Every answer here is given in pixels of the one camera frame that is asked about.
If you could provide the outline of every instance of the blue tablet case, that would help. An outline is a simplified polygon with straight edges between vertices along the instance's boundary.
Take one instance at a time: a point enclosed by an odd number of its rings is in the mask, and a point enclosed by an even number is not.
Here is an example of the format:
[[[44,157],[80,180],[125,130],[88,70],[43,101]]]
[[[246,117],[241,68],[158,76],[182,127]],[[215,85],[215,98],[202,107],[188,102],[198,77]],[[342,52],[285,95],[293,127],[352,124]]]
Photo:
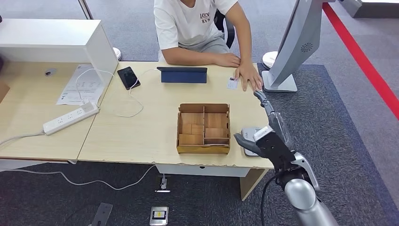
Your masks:
[[[161,71],[161,82],[206,83],[206,67],[157,67]]]

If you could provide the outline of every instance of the white power strip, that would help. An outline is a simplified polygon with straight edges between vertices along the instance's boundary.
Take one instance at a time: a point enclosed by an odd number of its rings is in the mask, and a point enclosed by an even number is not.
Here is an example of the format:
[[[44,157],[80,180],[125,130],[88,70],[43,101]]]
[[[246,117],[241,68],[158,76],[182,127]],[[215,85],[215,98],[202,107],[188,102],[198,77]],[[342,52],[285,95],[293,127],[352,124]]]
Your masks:
[[[69,112],[68,114],[44,123],[43,131],[46,133],[46,135],[51,135],[92,115],[95,115],[98,112],[99,108],[97,104],[92,102],[85,103],[75,111]]]

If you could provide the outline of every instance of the black phone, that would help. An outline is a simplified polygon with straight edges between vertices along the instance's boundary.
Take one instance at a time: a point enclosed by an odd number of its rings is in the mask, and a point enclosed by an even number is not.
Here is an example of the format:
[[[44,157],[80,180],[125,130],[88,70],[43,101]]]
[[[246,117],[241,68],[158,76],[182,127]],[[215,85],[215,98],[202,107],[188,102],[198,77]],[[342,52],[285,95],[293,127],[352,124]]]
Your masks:
[[[118,70],[118,75],[127,90],[129,90],[133,85],[132,88],[141,85],[131,67]]]

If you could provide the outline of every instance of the white cable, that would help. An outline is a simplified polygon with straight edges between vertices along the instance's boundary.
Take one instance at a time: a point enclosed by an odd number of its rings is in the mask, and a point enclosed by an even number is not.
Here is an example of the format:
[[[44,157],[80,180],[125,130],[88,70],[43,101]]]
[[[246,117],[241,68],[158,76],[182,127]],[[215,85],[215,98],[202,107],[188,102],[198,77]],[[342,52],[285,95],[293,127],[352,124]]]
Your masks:
[[[148,170],[144,173],[144,175],[137,182],[132,183],[132,184],[127,185],[127,186],[124,186],[124,187],[121,187],[121,188],[115,188],[112,185],[110,185],[107,182],[102,181],[102,180],[93,180],[93,181],[90,181],[90,182],[87,182],[87,183],[82,183],[82,184],[74,183],[70,179],[68,179],[63,172],[60,172],[60,171],[57,171],[57,172],[36,172],[36,171],[30,171],[30,170],[25,170],[25,169],[23,170],[23,169],[4,169],[4,168],[0,168],[0,170],[13,171],[13,172],[25,172],[25,173],[33,173],[33,174],[57,174],[57,173],[60,173],[65,178],[66,181],[68,181],[69,183],[71,183],[73,185],[76,185],[76,186],[82,186],[82,185],[92,184],[92,183],[95,183],[95,182],[100,182],[100,183],[103,183],[103,184],[107,185],[108,187],[112,188],[113,190],[120,191],[120,190],[123,190],[125,188],[130,187],[130,186],[138,184],[145,177],[145,175],[147,175],[148,171],[150,171],[154,166],[155,165],[152,165],[151,167],[149,167]]]
[[[91,70],[97,70],[97,71],[100,71],[100,72],[105,72],[105,73],[108,73],[108,74],[112,75],[112,77],[115,77],[111,72],[108,72],[108,71],[103,71],[103,70],[99,70],[99,69],[95,69],[95,68],[90,68],[90,69],[85,70],[82,74],[80,74],[80,75],[76,78],[76,82],[75,82],[76,91],[79,93],[79,98],[80,98],[80,100],[81,100],[82,102],[83,102],[84,100],[82,99],[82,95],[80,94],[80,90],[78,89],[78,80],[79,80],[79,78],[80,78],[82,75],[84,75],[86,72],[91,71]]]
[[[76,78],[75,88],[76,88],[77,92],[79,93],[79,97],[80,97],[80,99],[82,100],[82,102],[83,102],[84,100],[82,99],[82,96],[81,96],[80,91],[79,91],[79,89],[78,89],[78,79],[79,79],[84,73],[86,73],[86,72],[88,72],[88,71],[90,71],[90,70],[97,70],[97,71],[100,71],[100,72],[105,72],[105,73],[108,73],[108,74],[112,75],[112,77],[115,77],[111,72],[103,71],[103,70],[98,70],[98,69],[95,69],[95,68],[87,69],[85,72],[83,72],[82,74],[80,74],[80,75]],[[157,69],[149,69],[149,70],[147,70],[147,71],[141,73],[141,75],[144,75],[145,73],[147,73],[147,72],[149,72],[149,71],[154,71],[154,70],[156,71]],[[131,98],[133,98],[133,99],[140,105],[140,110],[138,110],[138,111],[137,111],[136,113],[134,113],[133,115],[121,115],[121,114],[115,113],[117,116],[122,117],[122,118],[131,118],[131,117],[133,117],[133,116],[138,115],[138,114],[144,109],[144,105],[143,105],[140,101],[138,101],[136,98],[134,98],[134,96],[132,96],[132,88],[133,88],[137,83],[138,83],[138,78],[137,78],[136,82],[133,84],[133,86],[130,87],[130,89],[129,89],[129,96],[130,96]]]
[[[11,141],[11,140],[21,139],[21,138],[24,138],[24,137],[35,137],[35,136],[40,136],[40,135],[45,135],[44,131],[40,131],[39,133],[24,134],[24,135],[10,137],[10,138],[7,138],[7,139],[5,139],[3,141],[0,141],[0,145],[6,143],[8,141]]]
[[[156,70],[158,70],[158,69],[149,69],[149,70],[143,72],[143,73],[141,74],[141,76],[144,75],[145,73],[149,72],[149,71],[156,71]],[[121,114],[116,114],[117,116],[122,117],[122,118],[131,118],[131,117],[133,117],[133,116],[138,115],[138,114],[144,109],[144,105],[143,105],[140,101],[138,101],[134,96],[132,96],[132,88],[133,88],[137,83],[138,83],[138,78],[137,78],[136,82],[133,84],[133,86],[130,87],[130,89],[129,89],[129,96],[130,96],[131,98],[133,98],[133,99],[140,105],[140,107],[141,107],[140,110],[138,110],[138,111],[137,111],[136,113],[134,113],[133,115],[121,115]]]

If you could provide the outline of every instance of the gray device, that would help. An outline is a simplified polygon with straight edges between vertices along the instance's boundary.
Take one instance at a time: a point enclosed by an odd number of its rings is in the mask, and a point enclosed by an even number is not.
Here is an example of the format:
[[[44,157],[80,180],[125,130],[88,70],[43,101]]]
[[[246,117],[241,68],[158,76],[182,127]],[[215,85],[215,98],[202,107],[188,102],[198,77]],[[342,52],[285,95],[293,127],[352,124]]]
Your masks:
[[[270,70],[262,72],[265,91],[297,91],[292,73],[319,48],[324,2],[335,0],[296,0],[277,57]]]
[[[251,127],[251,128],[243,128],[241,130],[242,136],[250,141],[254,141],[254,134],[260,131],[262,128],[260,127]],[[244,148],[244,154],[248,157],[259,157],[256,153]]]

